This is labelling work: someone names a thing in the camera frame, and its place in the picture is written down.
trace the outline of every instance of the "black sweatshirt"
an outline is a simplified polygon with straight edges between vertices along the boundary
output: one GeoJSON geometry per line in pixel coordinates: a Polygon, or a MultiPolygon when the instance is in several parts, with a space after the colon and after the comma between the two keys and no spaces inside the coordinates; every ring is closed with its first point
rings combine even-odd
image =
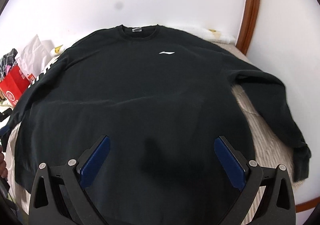
{"type": "Polygon", "coordinates": [[[40,163],[64,165],[107,135],[110,153],[86,189],[107,221],[215,224],[239,194],[215,138],[255,158],[234,83],[293,148],[295,180],[308,177],[310,150],[279,79],[186,32],[118,26],[75,43],[20,98],[9,120],[22,121],[15,179],[31,192],[40,163]]]}

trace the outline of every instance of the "wooden trim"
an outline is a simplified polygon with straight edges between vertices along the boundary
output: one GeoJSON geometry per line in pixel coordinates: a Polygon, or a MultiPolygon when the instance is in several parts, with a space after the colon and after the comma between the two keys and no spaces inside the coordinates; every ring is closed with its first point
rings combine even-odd
{"type": "Polygon", "coordinates": [[[236,47],[247,54],[259,11],[260,0],[246,0],[240,33],[236,47]]]}
{"type": "Polygon", "coordinates": [[[319,203],[320,203],[320,197],[305,203],[298,204],[296,205],[296,213],[304,212],[312,208],[315,208],[319,203]]]}

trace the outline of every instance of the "red paper bag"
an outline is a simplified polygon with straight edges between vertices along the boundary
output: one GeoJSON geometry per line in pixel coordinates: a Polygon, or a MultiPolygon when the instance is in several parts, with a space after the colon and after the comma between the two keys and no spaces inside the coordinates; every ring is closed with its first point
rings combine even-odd
{"type": "Polygon", "coordinates": [[[4,77],[4,80],[0,82],[0,89],[10,103],[15,106],[29,85],[29,80],[22,73],[19,66],[16,65],[4,77]]]}

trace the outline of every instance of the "silver screw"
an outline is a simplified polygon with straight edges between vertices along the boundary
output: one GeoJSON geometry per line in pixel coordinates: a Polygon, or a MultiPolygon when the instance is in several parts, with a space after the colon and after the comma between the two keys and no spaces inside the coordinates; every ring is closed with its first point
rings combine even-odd
{"type": "Polygon", "coordinates": [[[43,169],[45,167],[45,163],[41,163],[40,165],[39,165],[39,168],[40,169],[43,169]]]}
{"type": "Polygon", "coordinates": [[[68,165],[69,166],[73,166],[73,165],[75,165],[76,164],[76,160],[75,159],[71,159],[71,160],[69,160],[69,162],[68,162],[68,165]]]}
{"type": "Polygon", "coordinates": [[[279,169],[282,170],[282,171],[285,171],[286,167],[283,164],[280,164],[279,165],[279,169]]]}
{"type": "Polygon", "coordinates": [[[258,164],[255,160],[250,160],[249,161],[249,164],[252,166],[252,167],[256,167],[258,164]]]}

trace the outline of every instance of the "sweatshirt sleeve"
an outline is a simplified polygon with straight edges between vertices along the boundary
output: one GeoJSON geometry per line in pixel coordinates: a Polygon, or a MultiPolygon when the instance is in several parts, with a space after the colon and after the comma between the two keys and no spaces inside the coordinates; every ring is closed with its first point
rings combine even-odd
{"type": "Polygon", "coordinates": [[[311,151],[297,124],[292,119],[286,101],[284,84],[275,76],[237,58],[228,56],[226,77],[233,85],[240,84],[257,112],[277,137],[293,148],[294,181],[308,178],[311,151]]]}
{"type": "Polygon", "coordinates": [[[57,77],[65,70],[68,64],[68,53],[64,52],[56,61],[49,65],[44,71],[30,84],[20,97],[17,105],[9,118],[7,126],[9,129],[1,138],[3,150],[6,151],[8,139],[12,129],[22,121],[24,113],[31,104],[45,95],[45,90],[57,80],[57,77]]]}

